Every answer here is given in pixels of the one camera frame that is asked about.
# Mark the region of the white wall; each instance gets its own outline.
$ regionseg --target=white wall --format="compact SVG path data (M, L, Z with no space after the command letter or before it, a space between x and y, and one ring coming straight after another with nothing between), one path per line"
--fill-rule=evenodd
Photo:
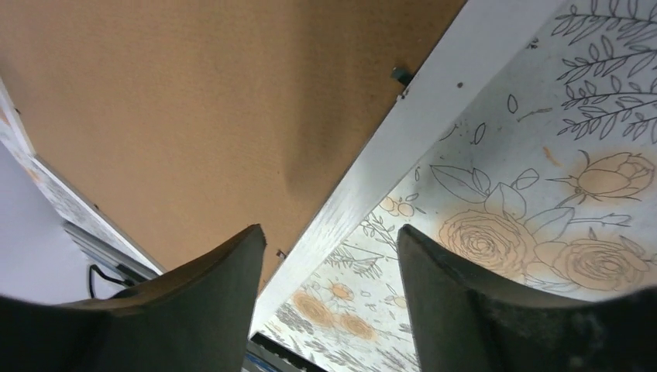
M9 151L0 146L0 295L46 304L88 298L90 261L61 217ZM107 298L120 289L95 277Z

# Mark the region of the white frame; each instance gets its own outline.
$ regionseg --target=white frame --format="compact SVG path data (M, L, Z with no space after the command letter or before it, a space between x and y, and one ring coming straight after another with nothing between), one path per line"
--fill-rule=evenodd
M249 336L377 206L564 1L469 0L463 6L258 297ZM36 157L2 81L0 85L2 110L25 152L100 223L113 229ZM147 266L161 273L127 239L121 239Z

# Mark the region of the black cable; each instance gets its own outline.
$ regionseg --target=black cable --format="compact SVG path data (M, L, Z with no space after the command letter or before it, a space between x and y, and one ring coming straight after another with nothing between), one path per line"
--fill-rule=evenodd
M89 297L91 297L91 298L96 298L96 294L94 293L94 271L96 272L96 274L98 274L98 276L105 279L106 281L110 281L112 283L120 284L120 285L122 285L126 288L130 288L130 287L133 287L135 285L135 283L133 281L130 281L130 280L123 281L121 279L116 279L116 278L113 278L113 277L109 277L107 274L102 272L101 268L98 267L97 264L94 263L92 265L89 265L89 275L88 275L88 282L87 282L88 289L89 289Z

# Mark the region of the brown board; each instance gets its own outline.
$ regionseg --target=brown board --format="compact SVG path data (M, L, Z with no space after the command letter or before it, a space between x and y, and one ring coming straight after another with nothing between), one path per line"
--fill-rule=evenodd
M167 269L260 223L261 284L463 0L0 3L36 152Z

